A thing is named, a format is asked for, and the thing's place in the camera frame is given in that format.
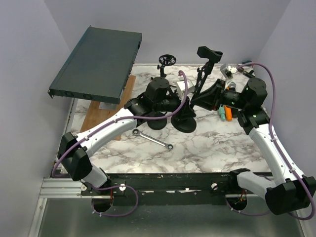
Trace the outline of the black round-base clip stand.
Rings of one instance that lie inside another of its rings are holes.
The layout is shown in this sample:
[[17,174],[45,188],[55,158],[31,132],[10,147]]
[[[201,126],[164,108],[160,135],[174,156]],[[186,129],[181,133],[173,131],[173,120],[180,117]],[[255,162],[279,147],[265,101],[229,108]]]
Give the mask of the black round-base clip stand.
[[216,111],[220,106],[220,95],[224,90],[224,81],[222,79],[217,79],[210,88],[202,90],[214,65],[221,60],[223,52],[200,46],[197,50],[197,55],[208,61],[203,67],[197,69],[197,81],[192,98],[187,98],[180,111],[171,117],[173,127],[183,133],[192,133],[197,127],[194,106],[199,106],[208,111]]

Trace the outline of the mint green toy microphone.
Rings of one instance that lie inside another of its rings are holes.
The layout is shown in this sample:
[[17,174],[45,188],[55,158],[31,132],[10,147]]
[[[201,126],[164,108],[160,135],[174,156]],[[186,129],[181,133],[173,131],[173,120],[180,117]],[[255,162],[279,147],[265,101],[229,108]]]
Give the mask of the mint green toy microphone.
[[221,121],[226,120],[226,113],[223,105],[220,105],[220,107],[218,108],[218,115]]

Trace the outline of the orange toy microphone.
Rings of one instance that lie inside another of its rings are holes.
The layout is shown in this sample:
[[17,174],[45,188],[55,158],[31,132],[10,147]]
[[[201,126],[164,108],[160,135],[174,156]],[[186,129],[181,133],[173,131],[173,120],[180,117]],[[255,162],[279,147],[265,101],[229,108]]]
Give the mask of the orange toy microphone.
[[[236,90],[236,84],[234,82],[231,82],[229,86],[227,87],[228,90],[235,91]],[[227,105],[224,106],[225,110],[225,116],[227,121],[232,121],[233,120],[233,113],[232,109],[228,107]]]

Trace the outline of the black round-base shock-mount stand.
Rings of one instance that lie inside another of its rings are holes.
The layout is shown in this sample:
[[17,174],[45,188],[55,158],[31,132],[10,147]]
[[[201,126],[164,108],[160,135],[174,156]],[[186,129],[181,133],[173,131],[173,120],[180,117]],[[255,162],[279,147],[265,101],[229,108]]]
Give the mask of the black round-base shock-mount stand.
[[152,130],[162,130],[167,125],[167,119],[163,118],[163,119],[149,120],[147,121],[147,125]]

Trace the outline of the black tripod shock-mount stand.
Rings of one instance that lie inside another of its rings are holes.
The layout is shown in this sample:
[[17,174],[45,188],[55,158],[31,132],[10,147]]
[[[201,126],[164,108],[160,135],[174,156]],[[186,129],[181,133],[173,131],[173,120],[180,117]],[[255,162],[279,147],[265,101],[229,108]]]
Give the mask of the black tripod shock-mount stand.
[[176,57],[170,54],[164,54],[159,57],[158,61],[157,69],[160,72],[160,77],[166,78],[167,74],[164,72],[164,68],[174,65],[176,63]]

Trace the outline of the black tripod clip stand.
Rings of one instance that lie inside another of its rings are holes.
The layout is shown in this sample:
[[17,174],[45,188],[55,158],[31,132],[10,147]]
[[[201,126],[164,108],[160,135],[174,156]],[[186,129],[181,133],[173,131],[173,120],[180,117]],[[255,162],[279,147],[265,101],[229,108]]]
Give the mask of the black tripod clip stand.
[[194,90],[194,95],[198,95],[205,83],[205,80],[207,78],[207,74],[205,72],[205,66],[202,68],[197,69],[197,81],[195,84],[195,90]]

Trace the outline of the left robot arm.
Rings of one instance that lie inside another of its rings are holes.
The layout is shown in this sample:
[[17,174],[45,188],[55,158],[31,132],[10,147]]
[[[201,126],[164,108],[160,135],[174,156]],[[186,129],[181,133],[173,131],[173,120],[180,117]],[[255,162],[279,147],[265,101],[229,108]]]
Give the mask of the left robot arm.
[[153,130],[161,130],[168,118],[177,129],[184,125],[181,119],[195,122],[188,97],[194,86],[183,71],[179,72],[179,79],[176,90],[172,90],[165,78],[153,78],[145,92],[130,99],[109,119],[77,135],[65,133],[61,138],[57,164],[61,164],[74,181],[83,180],[96,188],[105,187],[108,176],[90,161],[102,146],[144,123]]

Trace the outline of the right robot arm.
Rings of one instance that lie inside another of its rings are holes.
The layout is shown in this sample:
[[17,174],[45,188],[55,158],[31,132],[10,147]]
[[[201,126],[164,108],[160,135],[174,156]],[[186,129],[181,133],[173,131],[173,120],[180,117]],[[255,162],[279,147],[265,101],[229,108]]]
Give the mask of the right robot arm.
[[307,177],[295,165],[277,140],[271,119],[262,107],[266,97],[266,84],[259,78],[249,79],[242,92],[226,89],[225,81],[218,79],[205,91],[197,89],[191,106],[209,111],[221,105],[238,109],[240,126],[259,148],[274,179],[269,181],[241,168],[229,173],[229,188],[231,191],[251,191],[265,200],[273,214],[280,215],[307,208],[316,191],[316,180]]

